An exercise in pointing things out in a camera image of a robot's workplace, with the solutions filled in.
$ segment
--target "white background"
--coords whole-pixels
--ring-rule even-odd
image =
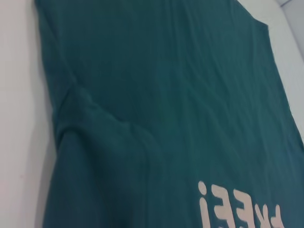
[[[269,25],[275,60],[303,136],[304,64],[284,14],[273,0],[239,1]],[[41,227],[55,160],[38,37],[31,0],[0,0],[1,228]]]
[[[0,227],[40,228],[55,160],[31,0],[0,0]]]

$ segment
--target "teal t-shirt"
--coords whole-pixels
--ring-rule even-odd
[[[57,162],[44,228],[304,227],[304,147],[236,0],[36,0]]]

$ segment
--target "white lettering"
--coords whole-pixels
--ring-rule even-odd
[[[215,197],[221,198],[223,201],[222,206],[217,205],[214,207],[215,215],[218,219],[226,220],[229,228],[236,228],[227,190],[212,184],[211,191]]]
[[[238,201],[244,204],[244,209],[237,208],[237,216],[248,224],[248,228],[255,228],[251,197],[236,189],[233,190],[233,194]]]
[[[281,219],[281,210],[280,210],[280,206],[276,205],[275,207],[275,217],[271,217],[271,225],[274,228],[284,228],[283,226],[283,222]]]
[[[271,228],[270,223],[269,223],[269,218],[268,218],[267,205],[264,204],[264,206],[263,206],[263,216],[262,216],[260,208],[258,207],[257,204],[255,205],[255,209],[256,209],[256,215],[258,217],[258,220],[260,220],[260,223],[261,223],[260,228]]]
[[[199,182],[199,191],[200,193],[205,196],[207,194],[207,188],[204,182]],[[202,197],[199,201],[199,207],[200,207],[200,215],[201,220],[203,222],[203,228],[210,228],[210,219],[209,219],[209,213],[208,213],[208,206],[206,200]]]

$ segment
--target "white surface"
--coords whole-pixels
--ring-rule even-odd
[[[274,0],[240,0],[270,27],[291,110],[304,135],[304,64]],[[0,227],[40,228],[55,160],[31,0],[0,0]]]
[[[40,228],[55,150],[37,26],[30,0],[0,10],[0,227]]]
[[[304,0],[292,0],[282,9],[304,57]]]
[[[282,6],[284,3],[288,2],[289,0],[276,0],[280,6]]]

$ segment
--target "green shirt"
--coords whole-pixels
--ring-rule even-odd
[[[304,148],[236,0],[36,0],[57,162],[44,228],[304,227]]]

